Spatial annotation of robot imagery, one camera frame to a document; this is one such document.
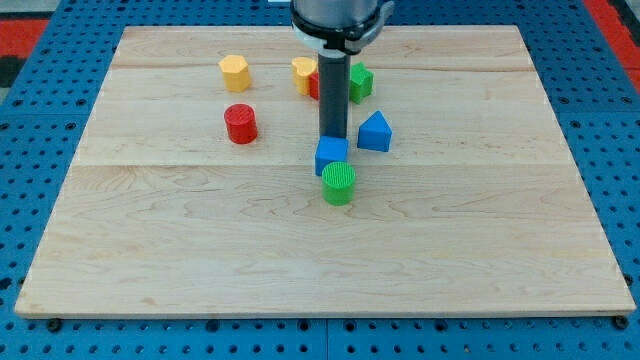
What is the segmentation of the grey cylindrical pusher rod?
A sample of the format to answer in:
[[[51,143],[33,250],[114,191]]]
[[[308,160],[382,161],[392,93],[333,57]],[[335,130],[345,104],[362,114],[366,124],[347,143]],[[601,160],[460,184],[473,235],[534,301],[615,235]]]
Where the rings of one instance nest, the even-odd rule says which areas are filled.
[[[319,134],[347,137],[350,57],[320,55],[319,60]]]

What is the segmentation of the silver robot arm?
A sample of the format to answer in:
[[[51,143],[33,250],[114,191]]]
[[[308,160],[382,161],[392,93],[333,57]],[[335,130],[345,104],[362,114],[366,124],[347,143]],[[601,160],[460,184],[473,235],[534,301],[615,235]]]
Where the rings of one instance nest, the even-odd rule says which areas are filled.
[[[351,58],[370,45],[393,14],[380,0],[292,0],[296,37],[318,55],[319,134],[347,136]]]

